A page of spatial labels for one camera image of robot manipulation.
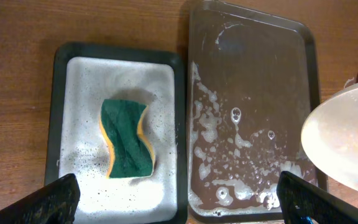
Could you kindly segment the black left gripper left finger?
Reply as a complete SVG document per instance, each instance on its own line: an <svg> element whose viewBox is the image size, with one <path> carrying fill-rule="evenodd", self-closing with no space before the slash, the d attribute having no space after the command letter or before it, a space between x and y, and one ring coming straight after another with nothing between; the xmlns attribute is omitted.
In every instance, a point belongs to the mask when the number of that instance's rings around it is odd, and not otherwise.
<svg viewBox="0 0 358 224"><path fill-rule="evenodd" d="M0 210L0 223L73 223L80 200L74 174L67 174Z"/></svg>

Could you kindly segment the cream plate with red stain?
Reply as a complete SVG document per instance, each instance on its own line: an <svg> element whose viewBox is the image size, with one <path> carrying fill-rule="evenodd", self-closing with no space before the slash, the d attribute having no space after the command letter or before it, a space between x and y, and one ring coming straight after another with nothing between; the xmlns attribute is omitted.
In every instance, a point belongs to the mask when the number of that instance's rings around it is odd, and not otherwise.
<svg viewBox="0 0 358 224"><path fill-rule="evenodd" d="M301 145L318 169L358 191L358 83L310 113L301 130Z"/></svg>

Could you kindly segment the green yellow sponge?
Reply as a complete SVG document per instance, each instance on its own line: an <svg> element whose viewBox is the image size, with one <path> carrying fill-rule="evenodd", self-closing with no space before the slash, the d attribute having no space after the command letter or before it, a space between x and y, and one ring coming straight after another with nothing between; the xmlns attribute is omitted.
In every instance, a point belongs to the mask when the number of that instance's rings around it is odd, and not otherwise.
<svg viewBox="0 0 358 224"><path fill-rule="evenodd" d="M108 178L148 177L153 174L155 153L143 129L148 108L136 101L103 101L99 127L109 149Z"/></svg>

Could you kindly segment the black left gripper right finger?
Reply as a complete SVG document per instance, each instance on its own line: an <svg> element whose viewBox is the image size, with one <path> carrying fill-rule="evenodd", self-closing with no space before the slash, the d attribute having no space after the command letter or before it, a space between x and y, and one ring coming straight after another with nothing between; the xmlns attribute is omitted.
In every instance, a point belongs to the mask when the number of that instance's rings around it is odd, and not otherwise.
<svg viewBox="0 0 358 224"><path fill-rule="evenodd" d="M358 223L358 208L283 171L277 197L285 223Z"/></svg>

